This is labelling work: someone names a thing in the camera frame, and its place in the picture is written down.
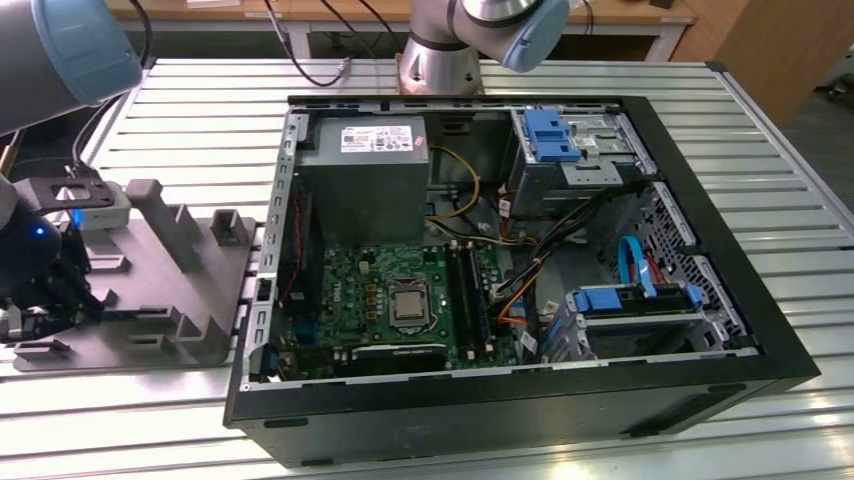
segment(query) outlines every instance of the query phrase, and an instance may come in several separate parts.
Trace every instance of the sticker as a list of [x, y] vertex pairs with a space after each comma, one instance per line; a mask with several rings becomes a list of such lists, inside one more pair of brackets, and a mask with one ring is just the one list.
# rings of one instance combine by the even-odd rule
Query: sticker
[[342, 152], [411, 152], [412, 127], [347, 127], [342, 130]]
[[529, 332], [525, 332], [522, 334], [522, 345], [525, 345], [525, 348], [527, 348], [527, 350], [534, 355], [537, 355], [537, 339], [531, 336]]
[[558, 308], [561, 308], [561, 305], [557, 302], [549, 300], [546, 302], [546, 306], [543, 307], [543, 315], [554, 315], [554, 313], [558, 311]]
[[577, 147], [597, 147], [597, 141], [593, 137], [575, 137], [574, 140]]
[[513, 207], [513, 203], [509, 200], [501, 199], [498, 201], [498, 214], [505, 218], [510, 218], [510, 207]]

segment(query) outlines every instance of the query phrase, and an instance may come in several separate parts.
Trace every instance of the yellow wire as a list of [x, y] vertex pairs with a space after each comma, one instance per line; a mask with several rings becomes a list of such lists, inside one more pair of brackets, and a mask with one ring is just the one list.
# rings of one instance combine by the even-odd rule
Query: yellow wire
[[456, 161], [459, 163], [463, 164], [463, 167], [466, 167], [466, 170], [468, 170], [468, 173], [471, 173], [471, 178], [474, 179], [474, 182], [475, 182], [475, 191], [471, 194], [471, 200], [468, 201], [468, 203], [459, 210], [454, 210], [450, 213], [439, 213], [436, 215], [427, 215], [428, 219], [439, 220], [439, 219], [443, 219], [443, 218], [454, 218], [458, 215], [462, 215], [471, 207], [475, 206], [475, 203], [478, 203], [478, 198], [480, 197], [480, 177], [478, 176], [478, 172], [472, 168], [471, 164], [466, 161], [466, 159], [463, 157], [460, 157], [456, 154], [456, 152], [448, 150], [444, 147], [432, 147], [432, 149], [447, 153], [448, 155], [451, 155], [451, 157], [454, 157], [456, 159]]

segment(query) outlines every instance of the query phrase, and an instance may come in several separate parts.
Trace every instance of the metal table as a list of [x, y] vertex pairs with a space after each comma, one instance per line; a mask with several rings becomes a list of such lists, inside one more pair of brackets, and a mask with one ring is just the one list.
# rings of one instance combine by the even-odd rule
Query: metal table
[[[334, 75], [336, 61], [308, 61]], [[391, 61], [338, 89], [287, 61], [160, 60], [90, 145], [104, 177], [158, 178], [196, 218], [266, 218], [288, 95], [395, 92]], [[702, 64], [484, 63], [490, 93], [645, 95], [797, 328], [823, 375], [675, 437], [348, 465], [330, 475], [467, 478], [835, 478], [854, 469], [854, 222], [727, 74]], [[247, 278], [244, 295], [254, 290]], [[222, 426], [230, 366], [21, 375], [0, 351], [0, 478], [259, 478], [287, 471]]]

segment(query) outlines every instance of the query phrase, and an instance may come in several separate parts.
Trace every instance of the ram slot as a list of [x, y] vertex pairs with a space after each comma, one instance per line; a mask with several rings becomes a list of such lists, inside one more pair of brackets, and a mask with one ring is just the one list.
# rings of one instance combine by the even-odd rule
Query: ram slot
[[448, 298], [460, 360], [474, 360], [476, 352], [493, 352], [490, 320], [478, 262], [470, 247], [446, 249]]

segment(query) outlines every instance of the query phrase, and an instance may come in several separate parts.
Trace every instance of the cpu socket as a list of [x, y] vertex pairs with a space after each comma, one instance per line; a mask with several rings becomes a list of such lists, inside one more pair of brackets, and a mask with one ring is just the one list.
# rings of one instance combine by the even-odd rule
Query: cpu socket
[[430, 325], [430, 288], [418, 279], [388, 282], [391, 314], [388, 324], [400, 330], [420, 330]]

